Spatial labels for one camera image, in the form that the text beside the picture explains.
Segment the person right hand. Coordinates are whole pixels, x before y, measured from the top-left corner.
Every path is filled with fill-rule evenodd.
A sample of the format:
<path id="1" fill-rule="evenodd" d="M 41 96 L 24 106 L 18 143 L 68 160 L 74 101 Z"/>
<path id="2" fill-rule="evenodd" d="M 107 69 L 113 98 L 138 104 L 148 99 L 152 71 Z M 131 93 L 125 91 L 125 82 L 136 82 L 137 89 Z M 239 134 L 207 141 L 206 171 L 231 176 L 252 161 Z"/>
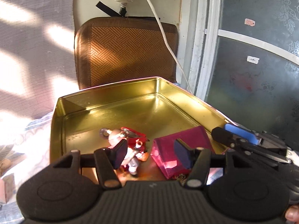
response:
<path id="1" fill-rule="evenodd" d="M 290 206 L 286 211 L 285 218 L 290 222 L 299 223 L 299 205 Z"/>

